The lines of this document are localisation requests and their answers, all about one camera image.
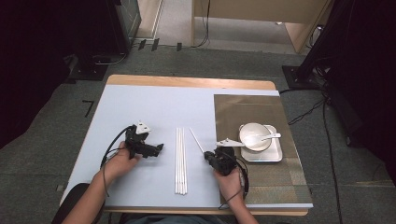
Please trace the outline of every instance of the hand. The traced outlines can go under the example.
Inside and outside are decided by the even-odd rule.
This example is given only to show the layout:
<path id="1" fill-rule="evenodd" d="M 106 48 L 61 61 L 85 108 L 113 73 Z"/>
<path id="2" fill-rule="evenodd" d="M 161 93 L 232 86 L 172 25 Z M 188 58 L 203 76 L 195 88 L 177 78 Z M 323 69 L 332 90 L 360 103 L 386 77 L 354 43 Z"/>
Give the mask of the hand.
<path id="1" fill-rule="evenodd" d="M 219 182 L 220 192 L 225 200 L 230 200 L 236 193 L 239 192 L 228 202 L 228 204 L 244 202 L 239 168 L 234 168 L 229 175 L 222 175 L 218 171 L 213 170 L 213 175 Z"/>
<path id="2" fill-rule="evenodd" d="M 125 142 L 121 142 L 117 154 L 106 163 L 100 172 L 105 169 L 106 182 L 111 183 L 114 179 L 130 172 L 140 158 L 140 155 L 136 155 L 129 159 L 129 150 L 125 147 Z"/>

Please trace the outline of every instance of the chopstick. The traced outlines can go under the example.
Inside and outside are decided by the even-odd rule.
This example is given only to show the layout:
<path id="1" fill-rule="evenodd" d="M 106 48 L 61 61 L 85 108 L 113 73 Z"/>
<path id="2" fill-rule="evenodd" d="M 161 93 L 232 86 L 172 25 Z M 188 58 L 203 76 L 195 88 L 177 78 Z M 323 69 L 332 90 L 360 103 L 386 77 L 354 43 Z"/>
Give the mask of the chopstick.
<path id="1" fill-rule="evenodd" d="M 176 137 L 175 193 L 185 195 L 187 194 L 187 166 L 183 128 L 177 128 Z"/>

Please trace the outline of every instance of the spoon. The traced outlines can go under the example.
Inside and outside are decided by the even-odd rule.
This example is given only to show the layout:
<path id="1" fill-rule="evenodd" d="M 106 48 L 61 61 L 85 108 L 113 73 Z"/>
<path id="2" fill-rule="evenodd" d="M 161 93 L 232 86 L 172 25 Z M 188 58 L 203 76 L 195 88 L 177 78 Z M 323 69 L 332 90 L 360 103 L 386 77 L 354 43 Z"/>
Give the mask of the spoon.
<path id="1" fill-rule="evenodd" d="M 278 138 L 280 137 L 280 133 L 271 133 L 268 135 L 256 135 L 256 136 L 246 136 L 242 142 L 246 147 L 255 147 L 260 144 L 262 141 L 270 139 L 270 138 Z"/>

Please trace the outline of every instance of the black cable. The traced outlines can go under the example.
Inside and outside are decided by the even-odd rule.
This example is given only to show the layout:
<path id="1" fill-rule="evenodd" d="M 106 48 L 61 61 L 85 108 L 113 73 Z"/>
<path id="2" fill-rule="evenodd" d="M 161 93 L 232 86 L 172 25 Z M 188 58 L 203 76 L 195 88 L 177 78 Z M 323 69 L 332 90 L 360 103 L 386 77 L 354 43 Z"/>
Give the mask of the black cable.
<path id="1" fill-rule="evenodd" d="M 233 157 L 231 157 L 230 155 L 228 155 L 228 154 L 225 153 L 225 152 L 222 152 L 222 151 L 217 150 L 217 149 L 215 149 L 215 152 L 219 152 L 219 153 L 221 153 L 223 156 L 228 157 L 230 160 L 234 161 L 234 162 L 236 163 L 236 165 L 239 167 L 240 171 L 242 172 L 242 176 L 244 177 L 244 182 L 245 182 L 244 198 L 246 198 L 246 196 L 248 195 L 248 189 L 249 189 L 249 182 L 248 182 L 248 167 L 247 167 L 247 165 L 246 165 L 242 160 L 240 160 L 239 158 L 236 157 L 236 160 L 235 160 Z M 239 164 L 238 160 L 240 160 L 240 161 L 244 164 L 244 166 L 246 167 L 246 170 L 242 167 L 241 164 Z"/>
<path id="2" fill-rule="evenodd" d="M 114 143 L 117 141 L 117 139 L 119 139 L 120 136 L 121 136 L 123 133 L 125 133 L 126 130 L 127 130 L 128 128 L 130 128 L 130 127 L 124 128 L 124 129 L 116 136 L 116 138 L 114 138 L 114 140 L 111 142 L 110 146 L 108 146 L 108 148 L 107 148 L 107 150 L 106 150 L 106 152 L 105 152 L 105 155 L 104 155 L 103 158 L 102 158 L 102 162 L 101 162 L 101 164 L 100 164 L 100 168 L 102 169 L 102 173 L 103 173 L 103 182 L 104 182 L 104 184 L 105 184 L 105 192 L 106 192 L 107 197 L 110 196 L 110 195 L 108 195 L 107 186 L 106 186 L 106 178 L 105 178 L 105 169 L 106 169 L 107 155 L 108 155 L 108 153 L 110 153 L 110 151 L 114 151 L 114 150 L 117 150 L 117 149 L 122 149 L 122 148 L 116 148 L 116 149 L 110 150 L 110 149 L 113 147 Z"/>
<path id="3" fill-rule="evenodd" d="M 206 24 L 204 22 L 204 17 L 202 17 L 202 22 L 203 22 L 204 27 L 205 27 L 205 37 L 204 37 L 204 39 L 202 40 L 202 42 L 199 45 L 191 46 L 191 48 L 193 48 L 193 49 L 201 47 L 202 45 L 204 45 L 206 43 L 206 41 L 209 41 L 209 43 L 210 43 L 210 40 L 209 40 L 209 13 L 210 13 L 210 0 L 207 3 Z"/>
<path id="4" fill-rule="evenodd" d="M 98 64 L 98 65 L 113 65 L 113 64 L 117 64 L 117 63 L 120 63 L 120 62 L 122 62 L 122 60 L 124 60 L 126 58 L 126 53 L 124 53 L 123 55 L 122 55 L 122 58 L 121 59 L 119 59 L 118 61 L 116 61 L 116 62 L 111 62 L 111 63 L 95 63 L 95 64 Z"/>
<path id="5" fill-rule="evenodd" d="M 341 205 L 340 205 L 340 195 L 338 192 L 338 181 L 337 181 L 337 176 L 335 174 L 334 159 L 333 159 L 333 155 L 332 155 L 332 140 L 330 138 L 329 129 L 327 127 L 327 121 L 326 121 L 326 103 L 327 103 L 327 101 L 328 101 L 328 98 L 325 100 L 325 102 L 323 104 L 323 123 L 324 123 L 324 128 L 326 131 L 326 135 L 327 135 L 327 140 L 329 142 L 330 162 L 331 162 L 331 166 L 332 166 L 332 179 L 334 181 L 335 199 L 337 201 L 338 218 L 339 218 L 340 224 L 343 224 L 343 218 L 342 218 L 342 214 L 341 214 Z"/>
<path id="6" fill-rule="evenodd" d="M 242 191 L 242 187 L 241 187 L 240 190 L 238 190 L 238 192 L 235 193 L 235 195 L 233 195 L 233 196 L 231 196 L 229 199 L 227 199 L 227 200 L 225 201 L 225 203 L 222 203 L 222 204 L 218 207 L 218 209 L 219 209 L 219 210 L 222 210 L 222 209 L 223 209 L 223 206 L 224 206 L 226 203 L 228 203 L 231 199 L 233 199 L 236 195 L 238 195 L 241 191 Z"/>
<path id="7" fill-rule="evenodd" d="M 298 121 L 302 120 L 306 115 L 309 115 L 312 113 L 312 111 L 314 111 L 316 108 L 320 107 L 321 105 L 323 105 L 325 102 L 325 99 L 321 99 L 320 101 L 316 102 L 312 108 L 310 110 L 308 110 L 307 112 L 305 112 L 304 114 L 298 116 L 295 119 L 292 119 L 291 121 L 289 121 L 289 125 L 293 125 L 295 123 L 297 123 Z"/>

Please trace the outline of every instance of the table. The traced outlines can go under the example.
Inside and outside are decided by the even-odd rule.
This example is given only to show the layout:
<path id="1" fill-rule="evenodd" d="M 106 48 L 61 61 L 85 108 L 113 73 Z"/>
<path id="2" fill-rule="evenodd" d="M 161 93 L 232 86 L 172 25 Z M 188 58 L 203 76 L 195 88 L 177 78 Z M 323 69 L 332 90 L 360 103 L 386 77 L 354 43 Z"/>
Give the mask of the table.
<path id="1" fill-rule="evenodd" d="M 206 17 L 208 1 L 193 0 L 193 34 L 194 18 Z M 212 0 L 210 4 L 209 18 L 285 22 L 296 52 L 302 51 L 317 25 L 326 22 L 332 8 L 332 0 Z"/>
<path id="2" fill-rule="evenodd" d="M 231 214 L 230 210 L 218 209 L 219 187 L 211 174 L 212 168 L 204 160 L 201 150 L 189 134 L 189 127 L 193 129 L 205 150 L 215 149 L 215 143 L 219 138 L 216 130 L 220 127 L 216 124 L 215 114 L 219 111 L 215 113 L 217 109 L 213 99 L 214 96 L 233 95 L 252 99 L 265 95 L 278 102 L 274 108 L 281 106 L 276 87 L 269 81 L 111 76 L 79 152 L 63 199 L 76 184 L 91 181 L 114 137 L 123 128 L 133 123 L 137 124 L 141 119 L 151 129 L 146 143 L 164 143 L 164 148 L 159 157 L 142 159 L 131 173 L 113 183 L 108 190 L 110 197 L 106 199 L 105 210 L 165 214 Z M 283 118 L 281 122 L 286 122 L 283 110 L 279 114 Z M 184 196 L 175 194 L 176 127 L 184 127 L 186 130 L 188 193 Z M 252 202 L 247 206 L 254 215 L 303 216 L 313 206 L 309 189 L 290 130 L 287 128 L 279 131 L 285 136 L 286 141 L 281 144 L 289 149 L 283 149 L 285 158 L 282 162 L 265 167 L 276 172 L 276 167 L 284 169 L 289 160 L 294 161 L 293 167 L 287 168 L 285 173 L 292 181 L 287 186 L 257 186 L 254 176 L 258 174 L 257 167 L 260 165 L 249 164 L 253 179 L 250 180 L 251 198 L 249 199 L 249 193 L 247 201 L 257 201 L 265 197 L 276 201 L 259 204 Z M 292 156 L 288 156 L 288 151 L 292 152 Z M 265 196 L 255 198 L 258 191 L 265 192 Z M 293 199 L 301 198 L 302 194 L 308 196 L 302 201 Z"/>

